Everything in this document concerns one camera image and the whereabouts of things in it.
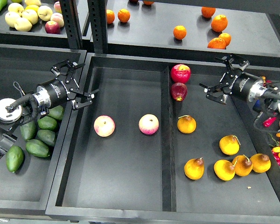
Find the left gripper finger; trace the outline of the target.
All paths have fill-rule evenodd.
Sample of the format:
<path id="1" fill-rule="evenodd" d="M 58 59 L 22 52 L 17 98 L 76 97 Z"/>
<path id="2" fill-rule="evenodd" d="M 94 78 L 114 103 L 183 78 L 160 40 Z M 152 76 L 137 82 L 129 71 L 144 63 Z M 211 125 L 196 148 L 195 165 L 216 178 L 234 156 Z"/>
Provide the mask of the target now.
<path id="1" fill-rule="evenodd" d="M 96 89 L 92 92 L 85 92 L 79 88 L 71 87 L 69 90 L 69 101 L 72 104 L 73 110 L 78 110 L 89 106 L 92 104 L 92 101 L 95 97 L 95 94 L 99 92 L 99 89 Z"/>
<path id="2" fill-rule="evenodd" d="M 51 72 L 55 74 L 56 78 L 50 81 L 51 85 L 63 86 L 78 86 L 75 79 L 76 70 L 85 66 L 85 63 L 77 64 L 71 62 L 69 59 L 54 64 L 51 67 Z"/>

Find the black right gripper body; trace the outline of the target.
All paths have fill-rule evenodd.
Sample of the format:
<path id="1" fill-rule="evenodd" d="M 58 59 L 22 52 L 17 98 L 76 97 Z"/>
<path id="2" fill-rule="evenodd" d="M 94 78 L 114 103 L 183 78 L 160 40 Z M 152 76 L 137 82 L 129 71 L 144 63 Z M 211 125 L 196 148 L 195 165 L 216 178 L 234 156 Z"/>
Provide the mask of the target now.
<path id="1" fill-rule="evenodd" d="M 223 84 L 229 84 L 223 88 L 224 94 L 233 95 L 248 102 L 253 102 L 264 93 L 262 78 L 246 72 L 233 75 L 231 81 L 223 81 Z"/>

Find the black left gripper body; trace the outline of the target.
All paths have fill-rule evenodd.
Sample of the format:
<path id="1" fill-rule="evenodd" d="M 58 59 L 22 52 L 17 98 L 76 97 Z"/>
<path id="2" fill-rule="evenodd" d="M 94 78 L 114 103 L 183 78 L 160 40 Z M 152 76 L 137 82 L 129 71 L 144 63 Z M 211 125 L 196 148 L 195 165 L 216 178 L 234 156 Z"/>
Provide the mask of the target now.
<path id="1" fill-rule="evenodd" d="M 67 101 L 74 102 L 78 84 L 74 78 L 66 80 L 66 76 L 57 76 L 55 79 L 39 84 L 36 90 L 36 101 L 39 106 L 53 108 Z"/>

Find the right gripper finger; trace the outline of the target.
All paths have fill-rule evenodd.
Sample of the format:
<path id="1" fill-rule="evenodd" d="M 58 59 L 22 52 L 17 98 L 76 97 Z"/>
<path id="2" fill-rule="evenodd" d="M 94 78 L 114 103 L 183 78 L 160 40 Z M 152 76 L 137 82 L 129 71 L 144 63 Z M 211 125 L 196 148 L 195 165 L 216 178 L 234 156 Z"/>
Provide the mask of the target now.
<path id="1" fill-rule="evenodd" d="M 206 98 L 215 101 L 220 104 L 226 104 L 226 100 L 230 95 L 230 83 L 225 81 L 217 84 L 215 86 L 206 86 L 202 83 L 199 84 L 204 88 L 204 92 L 206 93 Z"/>
<path id="2" fill-rule="evenodd" d="M 241 74 L 246 67 L 250 65 L 250 62 L 236 54 L 228 54 L 222 58 L 215 57 L 216 62 L 223 63 L 226 66 L 228 76 L 235 76 L 235 74 Z"/>

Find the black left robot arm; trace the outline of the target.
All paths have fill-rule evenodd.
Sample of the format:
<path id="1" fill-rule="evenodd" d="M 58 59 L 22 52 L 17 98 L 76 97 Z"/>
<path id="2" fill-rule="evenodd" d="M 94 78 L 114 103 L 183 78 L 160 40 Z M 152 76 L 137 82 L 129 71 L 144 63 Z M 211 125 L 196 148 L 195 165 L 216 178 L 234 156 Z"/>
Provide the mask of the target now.
<path id="1" fill-rule="evenodd" d="M 75 79 L 76 70 L 84 66 L 84 63 L 77 64 L 69 59 L 56 63 L 51 67 L 55 78 L 38 84 L 35 93 L 26 93 L 18 82 L 13 82 L 21 97 L 0 99 L 0 159 L 17 140 L 13 135 L 17 127 L 35 121 L 37 117 L 53 115 L 56 108 L 66 102 L 71 102 L 73 110 L 92 104 L 98 90 L 85 92 Z"/>

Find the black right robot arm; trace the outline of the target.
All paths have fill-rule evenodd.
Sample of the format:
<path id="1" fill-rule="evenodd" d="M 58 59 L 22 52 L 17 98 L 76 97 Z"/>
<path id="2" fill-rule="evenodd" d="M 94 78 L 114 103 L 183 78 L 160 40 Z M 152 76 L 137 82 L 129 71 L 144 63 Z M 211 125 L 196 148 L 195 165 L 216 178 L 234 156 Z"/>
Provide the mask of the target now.
<path id="1" fill-rule="evenodd" d="M 229 96 L 254 102 L 254 110 L 259 113 L 254 121 L 255 128 L 275 132 L 280 138 L 280 82 L 265 81 L 245 72 L 250 63 L 239 55 L 229 54 L 215 59 L 225 64 L 226 72 L 217 85 L 199 84 L 204 88 L 206 98 L 220 104 L 225 104 Z"/>

